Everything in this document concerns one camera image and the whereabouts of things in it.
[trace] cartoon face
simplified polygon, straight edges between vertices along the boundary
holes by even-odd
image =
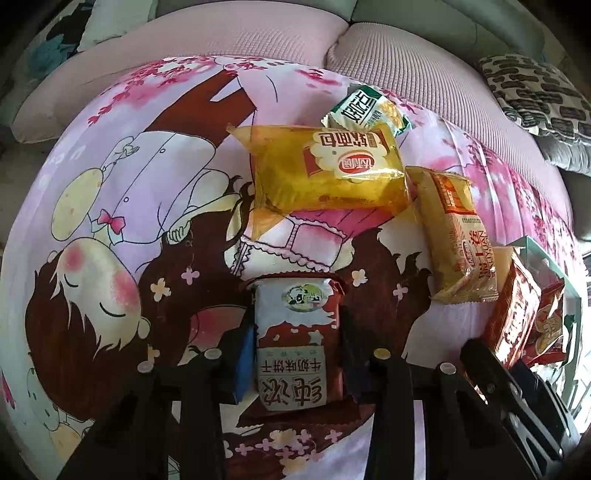
[[[138,287],[129,271],[103,243],[79,238],[61,253],[56,273],[56,292],[62,288],[88,317],[96,332],[97,349],[119,349],[136,333],[146,338],[150,323],[141,314]]]
[[[49,431],[57,430],[60,424],[60,414],[39,383],[34,368],[30,368],[27,374],[27,390],[35,416]]]

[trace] panda logo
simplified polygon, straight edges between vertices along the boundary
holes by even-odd
[[[313,312],[322,308],[327,297],[317,285],[303,284],[291,287],[283,294],[283,301],[294,312]]]

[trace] yellow bread package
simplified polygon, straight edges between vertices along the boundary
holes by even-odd
[[[254,158],[254,238],[273,224],[262,220],[260,209],[281,219],[296,210],[373,207],[396,215],[410,205],[386,124],[369,132],[263,125],[229,131]]]
[[[438,285],[433,300],[496,300],[494,254],[472,202],[470,181],[422,167],[407,167],[407,173],[417,188],[436,269]]]

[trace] cartoon print bedsheet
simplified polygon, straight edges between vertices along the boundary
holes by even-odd
[[[165,59],[124,76],[68,127],[14,224],[0,283],[7,422],[41,480],[56,477],[138,364],[185,363],[237,327],[250,302],[243,280],[336,272],[364,335],[420,365],[456,361],[482,332],[490,305],[430,300],[426,240],[408,211],[295,212],[250,238],[250,158],[226,127],[320,126],[349,83],[284,61]],[[572,233],[518,173],[433,112],[384,93],[414,125],[398,137],[406,164],[470,177],[493,244],[531,235],[572,279],[584,277]],[[251,391],[222,406],[230,479],[363,477],[371,408],[344,400],[261,420],[258,402]],[[171,479],[176,448],[173,439]]]

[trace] plastic wrapper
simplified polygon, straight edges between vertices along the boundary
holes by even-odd
[[[436,269],[437,293],[433,300],[496,300],[493,250],[475,211],[468,179],[422,167],[407,167],[407,173],[417,188]]]
[[[523,354],[540,296],[539,286],[513,253],[505,285],[482,335],[484,342],[507,368],[511,368]]]
[[[342,400],[341,280],[291,272],[264,275],[247,285],[255,298],[258,415]]]
[[[526,365],[537,363],[537,359],[548,352],[563,336],[564,279],[542,290],[540,306],[534,326],[525,345],[522,360]]]
[[[548,349],[546,353],[542,353],[538,358],[536,358],[533,364],[559,364],[568,359],[569,355],[567,352],[564,351],[564,344],[566,343],[565,337],[566,335],[563,335],[561,338],[559,338],[556,341],[556,343]]]
[[[410,121],[394,102],[360,84],[353,84],[347,97],[322,119],[325,127],[352,131],[369,131],[380,123],[387,124],[395,137],[411,128]]]
[[[254,158],[252,237],[296,210],[410,205],[398,147],[385,124],[371,132],[259,126],[230,129]]]

